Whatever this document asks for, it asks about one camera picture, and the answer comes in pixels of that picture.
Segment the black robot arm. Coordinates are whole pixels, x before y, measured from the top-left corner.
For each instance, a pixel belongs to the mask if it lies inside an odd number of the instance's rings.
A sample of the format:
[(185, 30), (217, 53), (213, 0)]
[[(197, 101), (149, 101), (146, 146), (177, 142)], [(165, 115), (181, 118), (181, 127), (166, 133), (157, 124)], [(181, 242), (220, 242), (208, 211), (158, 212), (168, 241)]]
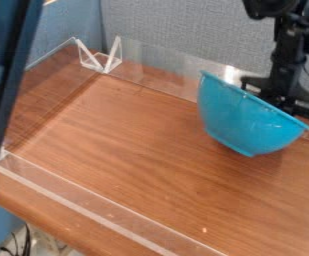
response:
[(257, 97), (292, 116), (309, 119), (309, 91), (300, 84), (309, 76), (309, 0), (242, 0), (253, 20), (275, 19), (272, 70), (268, 77), (241, 77), (241, 88), (260, 89)]

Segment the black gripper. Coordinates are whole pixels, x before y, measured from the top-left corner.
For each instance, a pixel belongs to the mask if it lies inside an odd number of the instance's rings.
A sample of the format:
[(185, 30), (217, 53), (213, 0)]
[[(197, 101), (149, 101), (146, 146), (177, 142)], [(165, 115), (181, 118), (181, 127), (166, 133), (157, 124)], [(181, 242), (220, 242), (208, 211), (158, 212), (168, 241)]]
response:
[(248, 86), (260, 90), (257, 97), (292, 116), (309, 119), (309, 91), (300, 83), (307, 58), (295, 62), (283, 62), (272, 57), (273, 65), (268, 77), (242, 76), (241, 88)]

